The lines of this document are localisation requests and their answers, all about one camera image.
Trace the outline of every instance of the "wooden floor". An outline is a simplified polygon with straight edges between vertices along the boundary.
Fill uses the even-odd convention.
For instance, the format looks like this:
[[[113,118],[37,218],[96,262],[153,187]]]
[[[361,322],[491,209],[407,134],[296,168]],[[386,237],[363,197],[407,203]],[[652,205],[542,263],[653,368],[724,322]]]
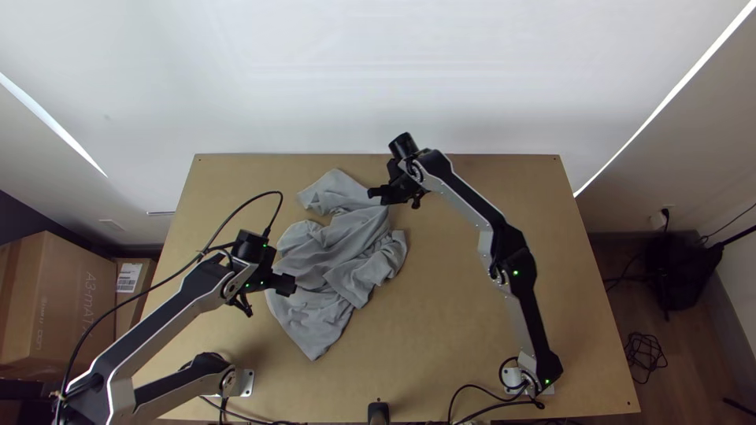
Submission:
[[[593,241],[592,245],[604,278],[618,276],[630,258],[643,248],[637,241],[602,240]],[[631,269],[629,274],[640,274],[640,264],[641,261],[638,261],[635,273]],[[646,385],[636,384],[641,413],[574,418],[575,421],[583,425],[756,423],[753,418],[721,401],[722,397],[731,397],[746,402],[738,394],[704,303],[683,312],[672,312],[671,320],[665,322],[654,297],[642,283],[622,283],[613,288],[608,296],[623,342],[633,331],[655,335],[669,366],[655,371]],[[156,425],[189,423],[207,422],[155,422]]]

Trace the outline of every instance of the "gray cloth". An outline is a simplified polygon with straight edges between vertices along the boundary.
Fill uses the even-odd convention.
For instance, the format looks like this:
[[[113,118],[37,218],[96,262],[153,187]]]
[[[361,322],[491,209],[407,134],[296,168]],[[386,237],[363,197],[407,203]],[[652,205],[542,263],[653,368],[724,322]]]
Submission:
[[[388,207],[344,172],[327,172],[298,194],[306,209],[333,214],[331,225],[292,224],[278,241],[276,273],[297,279],[297,291],[282,297],[268,290],[271,313],[310,360],[339,339],[354,308],[368,302],[374,286],[392,278],[407,254],[403,231],[388,226]]]

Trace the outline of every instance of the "power cord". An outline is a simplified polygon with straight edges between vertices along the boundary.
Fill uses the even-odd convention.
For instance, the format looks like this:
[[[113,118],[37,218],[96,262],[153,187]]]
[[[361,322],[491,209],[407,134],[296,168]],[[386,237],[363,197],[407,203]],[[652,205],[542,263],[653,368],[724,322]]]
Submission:
[[[632,376],[633,381],[645,385],[648,383],[652,372],[669,365],[661,347],[658,338],[651,334],[631,332],[628,335],[628,342],[624,345],[624,354],[628,360],[628,366],[637,366],[646,371],[645,379],[638,380],[635,376]]]
[[[502,368],[504,368],[504,366],[507,363],[509,363],[512,360],[516,360],[516,359],[517,359],[516,357],[510,357],[509,359],[504,360],[504,362],[502,363],[502,365],[499,366],[499,368],[498,368],[499,371],[501,371]],[[490,390],[486,390],[482,386],[477,386],[475,384],[465,384],[465,385],[460,386],[459,388],[457,388],[457,390],[454,391],[454,395],[451,397],[451,401],[449,401],[449,411],[447,413],[447,424],[448,425],[459,425],[461,423],[464,423],[464,422],[467,422],[469,420],[475,419],[477,416],[483,415],[485,412],[490,412],[491,410],[495,410],[497,408],[505,408],[505,407],[515,406],[515,405],[534,405],[538,409],[544,409],[544,408],[546,408],[546,406],[542,402],[537,401],[535,398],[532,398],[532,397],[528,401],[515,401],[518,397],[520,397],[522,394],[524,394],[525,387],[528,385],[528,381],[523,381],[523,383],[520,384],[519,386],[507,386],[503,382],[502,382],[502,384],[504,386],[506,386],[506,388],[508,388],[510,390],[519,390],[519,391],[517,392],[517,394],[513,395],[512,397],[504,398],[504,397],[500,397],[500,396],[492,393]],[[465,416],[464,419],[459,420],[459,421],[453,423],[451,421],[451,410],[454,407],[454,400],[457,399],[457,396],[465,388],[473,388],[475,390],[479,390],[479,391],[487,394],[489,397],[492,397],[492,398],[494,398],[494,399],[496,399],[498,401],[501,401],[501,403],[497,403],[495,405],[490,405],[490,406],[488,406],[486,408],[482,408],[481,410],[479,410],[477,412],[474,412],[474,413],[471,413],[470,415]]]
[[[296,422],[289,422],[287,420],[275,420],[273,422],[266,422],[264,420],[248,418],[246,416],[240,415],[239,413],[234,413],[234,412],[229,411],[228,409],[225,408],[225,406],[221,407],[219,405],[216,405],[212,401],[208,400],[207,397],[205,396],[199,396],[199,398],[201,398],[208,405],[211,405],[214,408],[218,409],[221,415],[225,413],[226,415],[233,416],[237,419],[246,420],[248,423],[256,423],[257,425],[297,425]]]
[[[696,241],[696,242],[697,242],[697,243],[698,243],[699,245],[703,245],[703,244],[707,243],[707,242],[709,241],[709,238],[711,238],[712,236],[716,235],[717,233],[719,233],[719,232],[723,231],[723,230],[724,230],[725,228],[727,228],[727,226],[729,226],[730,224],[733,224],[733,223],[735,223],[735,221],[736,221],[736,220],[738,220],[738,219],[739,219],[740,217],[744,216],[744,215],[745,215],[746,213],[748,213],[749,211],[751,211],[751,210],[752,210],[753,208],[756,208],[756,202],[754,202],[754,204],[753,204],[753,205],[751,205],[750,207],[746,208],[746,209],[745,209],[745,210],[744,210],[743,212],[741,212],[740,214],[738,214],[738,215],[737,215],[737,216],[736,216],[736,217],[735,217],[734,219],[732,219],[732,220],[730,220],[729,222],[727,222],[727,224],[726,224],[726,225],[724,225],[724,226],[722,226],[722,227],[718,228],[718,229],[717,229],[716,231],[714,231],[714,232],[712,232],[712,233],[709,233],[708,235],[703,235],[703,236],[702,236],[701,238],[699,238],[699,240],[698,240],[698,241]]]
[[[664,223],[664,231],[662,233],[667,233],[667,230],[669,229],[669,209],[667,209],[667,208],[661,209],[661,214],[663,214],[664,217],[666,217],[666,219],[667,219],[666,222]],[[635,263],[636,260],[638,260],[639,258],[641,258],[642,255],[643,255],[643,251],[641,251],[641,252],[637,253],[636,255],[634,255],[630,259],[630,261],[628,261],[627,265],[624,266],[624,269],[622,270],[622,273],[620,274],[619,277],[617,277],[617,278],[611,278],[611,279],[604,279],[603,280],[604,283],[614,282],[613,284],[609,285],[608,288],[606,288],[606,292],[611,291],[614,287],[616,287],[617,285],[619,285],[620,283],[622,283],[625,280],[637,280],[637,281],[640,281],[640,282],[644,282],[647,278],[651,277],[651,276],[645,276],[645,275],[630,276],[630,277],[626,276],[627,273],[628,273],[628,270],[630,269],[630,266],[633,263]]]
[[[279,201],[278,201],[278,206],[276,207],[276,211],[273,213],[273,217],[271,218],[270,222],[268,223],[268,226],[263,231],[263,235],[265,237],[267,237],[270,234],[271,227],[273,226],[273,223],[276,221],[276,218],[278,217],[278,212],[281,209],[281,205],[284,203],[284,194],[281,193],[280,190],[269,190],[269,191],[263,192],[261,194],[253,196],[252,198],[250,198],[247,201],[245,201],[244,203],[242,203],[231,214],[229,214],[228,217],[226,217],[226,220],[224,220],[223,223],[220,224],[220,226],[218,227],[218,229],[215,230],[215,232],[213,233],[213,236],[210,237],[210,239],[207,241],[207,243],[205,244],[205,246],[202,247],[202,249],[197,253],[197,255],[195,255],[194,258],[192,258],[188,263],[186,263],[182,268],[180,268],[178,272],[173,273],[168,278],[163,279],[162,281],[160,281],[159,283],[153,285],[152,287],[150,287],[150,288],[148,288],[148,289],[146,289],[146,290],[144,290],[144,291],[142,291],[142,292],[134,295],[133,297],[130,297],[126,301],[121,302],[120,304],[116,305],[112,309],[110,309],[107,312],[105,312],[104,314],[102,314],[102,316],[100,316],[99,318],[97,318],[94,322],[92,322],[91,325],[89,325],[89,327],[84,331],[84,333],[81,334],[81,337],[79,338],[79,341],[76,343],[76,348],[73,349],[73,353],[71,354],[71,358],[69,359],[69,363],[68,363],[68,365],[65,368],[65,373],[63,374],[63,380],[61,382],[61,389],[56,393],[57,400],[55,402],[55,417],[54,417],[53,424],[58,425],[58,423],[60,421],[62,402],[63,402],[63,400],[66,399],[67,396],[71,395],[71,394],[66,393],[66,389],[65,388],[68,385],[69,379],[71,377],[71,371],[73,369],[73,363],[74,363],[74,361],[76,361],[76,356],[79,354],[79,351],[81,350],[81,346],[84,344],[84,341],[87,339],[87,336],[92,332],[92,330],[98,324],[100,324],[100,322],[102,322],[107,316],[109,316],[110,314],[112,314],[116,310],[120,309],[124,305],[126,305],[126,304],[134,301],[137,298],[140,298],[140,297],[148,294],[149,292],[151,292],[153,290],[156,290],[157,288],[159,288],[159,287],[165,285],[166,283],[170,282],[171,280],[175,279],[178,275],[180,275],[181,273],[183,273],[187,269],[189,269],[189,267],[191,267],[195,262],[198,263],[208,253],[211,253],[211,252],[213,252],[215,250],[220,250],[220,249],[223,249],[223,248],[228,248],[230,245],[233,245],[233,243],[231,243],[230,245],[229,244],[224,244],[222,246],[214,246],[212,248],[210,247],[210,245],[212,245],[213,242],[215,241],[215,238],[217,238],[217,236],[220,234],[220,232],[224,229],[224,227],[226,226],[226,224],[228,224],[228,222],[231,221],[231,219],[234,218],[234,216],[237,213],[239,213],[242,209],[244,209],[247,205],[251,204],[252,202],[257,201],[258,199],[263,198],[263,197],[268,196],[268,195],[271,195],[271,194],[277,194],[277,195],[279,195]]]

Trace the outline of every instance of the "particleboard tabletop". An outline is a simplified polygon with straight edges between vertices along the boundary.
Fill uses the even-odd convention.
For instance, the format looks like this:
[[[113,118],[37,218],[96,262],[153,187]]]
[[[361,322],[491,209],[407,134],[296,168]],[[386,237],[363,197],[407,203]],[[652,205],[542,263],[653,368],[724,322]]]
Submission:
[[[388,179],[385,155],[198,155],[183,189],[155,282],[195,255],[239,204],[265,190],[286,197],[272,229],[275,243],[299,220],[327,223],[305,211],[295,195],[332,168],[366,187]],[[635,387],[561,160],[548,155],[450,155],[460,177],[521,229],[538,265],[535,292],[552,350],[564,374],[556,395],[532,405],[489,412],[485,419],[595,416],[639,412]],[[242,211],[217,242],[240,228],[261,232],[276,205],[263,198]],[[503,395],[498,367],[519,353],[504,297],[491,286],[476,252],[478,234],[450,205],[430,194],[422,207],[391,207],[409,253],[397,277],[373,291],[342,337],[309,361],[271,316],[264,294],[252,294],[254,316],[223,307],[200,315],[135,377],[135,385],[177,370],[195,354],[217,352],[255,370],[249,398],[229,408],[260,419],[363,422],[378,397],[395,421],[446,420],[452,393],[476,383]],[[144,316],[173,294],[178,279],[155,290]],[[464,392],[454,418],[491,405]],[[193,400],[164,416],[217,420],[217,411]]]

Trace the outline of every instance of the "black cable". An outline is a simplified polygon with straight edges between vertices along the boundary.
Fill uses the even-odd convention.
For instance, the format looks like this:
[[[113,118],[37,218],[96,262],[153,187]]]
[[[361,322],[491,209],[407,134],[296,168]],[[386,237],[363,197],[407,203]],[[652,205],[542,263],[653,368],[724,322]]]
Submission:
[[[220,402],[220,408],[218,409],[218,425],[223,425],[223,413],[226,406],[228,406],[228,397],[223,397],[223,400]]]
[[[171,280],[175,279],[178,275],[185,272],[189,267],[193,265],[194,262],[199,262],[207,253],[211,252],[210,245],[215,241],[215,238],[220,234],[220,232],[223,230],[223,228],[228,224],[229,221],[237,214],[239,211],[244,209],[247,205],[251,204],[253,201],[257,201],[259,198],[262,198],[264,196],[270,195],[270,194],[278,194],[279,195],[279,201],[278,206],[276,207],[276,211],[273,213],[273,217],[271,218],[270,222],[268,223],[268,226],[265,228],[263,234],[265,237],[267,237],[270,234],[270,229],[273,226],[273,223],[276,221],[276,218],[278,217],[278,212],[281,210],[281,205],[284,203],[284,194],[280,192],[280,190],[269,190],[267,192],[263,192],[261,194],[255,195],[252,198],[248,199],[244,203],[242,203],[239,207],[237,207],[228,217],[226,217],[226,220],[223,221],[223,223],[220,224],[217,230],[213,233],[213,236],[210,237],[210,239],[207,241],[204,247],[202,247],[202,250],[189,261],[186,263],[181,269],[179,269],[178,272],[173,273],[168,278],[163,279],[159,283],[153,285],[152,287],[134,295],[133,297],[130,297],[126,301],[121,302],[120,304],[116,305],[112,309],[108,310],[102,316],[97,318],[94,322],[92,322],[91,325],[84,331],[84,333],[79,338],[79,342],[76,343],[76,348],[74,348],[73,353],[71,353],[71,358],[69,359],[69,363],[66,366],[65,374],[63,374],[63,380],[61,382],[61,389],[60,393],[58,394],[57,402],[55,405],[55,417],[54,417],[54,424],[57,425],[60,421],[60,411],[61,411],[61,404],[62,401],[65,399],[66,395],[68,395],[65,392],[65,388],[68,385],[69,379],[71,377],[71,370],[73,369],[73,363],[76,361],[76,356],[79,354],[79,351],[81,350],[81,346],[83,345],[84,341],[87,339],[87,336],[92,332],[92,330],[100,323],[102,320],[104,320],[107,316],[115,312],[116,310],[120,309],[124,305],[134,301],[135,299],[144,296],[145,294],[148,294],[152,290],[156,290],[160,286],[165,285],[166,283],[170,282]],[[228,247],[228,244],[223,244],[221,246],[218,246],[218,249],[223,249]]]
[[[227,409],[222,408],[219,405],[216,405],[212,401],[208,400],[207,397],[199,396],[199,398],[202,399],[208,405],[211,405],[214,408],[218,409],[218,412],[220,412],[221,414],[225,413],[226,415],[234,416],[235,418],[238,418],[238,419],[241,419],[241,420],[246,420],[248,423],[256,423],[257,425],[271,425],[270,422],[265,422],[264,420],[252,419],[252,418],[248,418],[246,416],[237,415],[234,412],[229,412]]]
[[[465,384],[463,386],[460,386],[459,388],[457,388],[456,391],[454,391],[454,395],[451,396],[451,401],[449,401],[449,410],[447,411],[447,423],[450,424],[450,425],[451,425],[451,409],[454,407],[454,400],[457,399],[457,396],[465,388],[474,388],[476,390],[483,391],[484,393],[488,394],[489,396],[493,397],[494,399],[496,399],[498,401],[501,401],[501,402],[504,402],[504,403],[507,403],[507,402],[510,402],[510,401],[514,401],[515,399],[517,399],[518,397],[520,397],[522,395],[522,393],[525,391],[525,389],[522,388],[522,389],[520,389],[520,391],[517,394],[513,395],[510,398],[501,398],[498,395],[493,394],[491,391],[486,390],[482,386],[477,386],[475,384]]]
[[[212,401],[208,400],[207,397],[205,396],[199,396],[199,398],[201,398],[208,405],[211,405],[214,408],[218,409],[221,413],[225,413],[226,415],[229,415],[229,416],[234,416],[235,418],[238,418],[241,420],[246,420],[249,423],[256,423],[257,425],[298,425],[296,422],[289,422],[287,420],[274,420],[273,422],[266,422],[264,420],[248,418],[246,416],[240,415],[239,413],[231,412],[230,410],[226,408],[222,408],[219,405],[216,405]]]
[[[279,196],[279,200],[278,200],[278,206],[276,207],[276,211],[273,213],[273,217],[271,217],[270,219],[270,223],[262,232],[262,235],[267,238],[268,235],[270,235],[270,229],[271,227],[273,227],[273,222],[276,221],[276,217],[278,217],[278,212],[281,210],[281,205],[284,203],[284,194],[282,194],[280,190],[268,190],[267,192],[263,192],[256,196],[253,196],[252,198],[246,200],[244,203],[239,205],[228,217],[226,217],[226,220],[223,220],[223,223],[221,223],[220,226],[218,227],[218,230],[216,230],[215,233],[213,233],[213,236],[211,236],[210,240],[207,241],[207,244],[205,244],[205,246],[202,248],[202,251],[205,251],[206,249],[210,247],[210,244],[212,244],[215,238],[218,237],[220,232],[223,231],[223,228],[226,227],[226,224],[228,224],[228,222],[231,221],[231,219],[234,218],[234,216],[238,214],[239,211],[243,210],[247,205],[251,204],[252,202],[257,201],[258,199],[264,196],[268,196],[270,194],[277,194]]]
[[[637,253],[634,255],[630,261],[628,261],[627,265],[624,266],[624,269],[622,270],[622,273],[620,274],[620,277],[612,278],[612,279],[605,279],[604,282],[615,282],[614,284],[610,285],[608,288],[606,288],[606,292],[611,291],[615,286],[622,283],[623,280],[625,280],[625,275],[628,274],[628,270],[630,269],[630,266],[636,262],[640,258],[640,256],[643,255],[643,252]]]
[[[628,342],[624,345],[624,355],[628,361],[628,366],[637,366],[646,371],[644,380],[641,381],[632,376],[633,381],[644,385],[648,382],[653,371],[668,366],[667,357],[661,347],[658,338],[651,334],[631,332],[628,335]]]
[[[517,356],[513,356],[513,357],[510,357],[510,358],[508,358],[508,359],[504,360],[504,361],[502,362],[502,365],[498,367],[498,381],[499,381],[499,382],[500,382],[500,383],[501,383],[501,384],[502,384],[503,386],[505,386],[505,387],[506,387],[506,389],[508,389],[508,390],[519,390],[519,389],[520,389],[520,388],[522,388],[523,386],[526,386],[526,385],[528,385],[528,382],[527,382],[527,381],[523,381],[523,382],[521,382],[521,383],[520,383],[520,385],[518,385],[518,386],[508,386],[508,385],[506,385],[506,382],[504,382],[504,378],[502,377],[502,373],[504,372],[504,367],[505,367],[505,366],[506,366],[506,364],[508,364],[508,363],[509,363],[510,361],[514,361],[514,362],[516,363],[516,362],[517,362]]]
[[[541,410],[543,410],[543,409],[546,408],[546,406],[543,403],[541,403],[540,401],[537,401],[535,398],[531,398],[528,401],[508,401],[506,403],[499,403],[497,405],[491,405],[491,406],[488,406],[486,408],[482,408],[481,410],[479,410],[479,411],[477,411],[477,412],[475,412],[475,413],[473,413],[471,415],[465,416],[464,419],[462,419],[462,420],[460,420],[458,422],[455,422],[454,425],[459,425],[460,423],[465,423],[465,422],[467,422],[469,420],[475,419],[477,416],[483,415],[485,412],[490,412],[491,410],[495,410],[497,408],[505,408],[505,407],[517,406],[517,405],[534,405],[535,407],[537,407],[538,409],[541,409]]]
[[[718,228],[713,233],[709,233],[708,235],[704,235],[701,238],[699,238],[698,243],[699,244],[707,243],[709,241],[709,238],[711,238],[712,236],[716,235],[717,233],[723,231],[730,224],[735,223],[736,220],[738,220],[740,217],[744,216],[746,213],[748,213],[749,211],[751,211],[753,208],[756,208],[756,202],[754,202],[753,205],[751,205],[750,207],[746,208],[743,212],[741,212],[740,214],[738,214],[734,219],[730,220],[726,225]]]

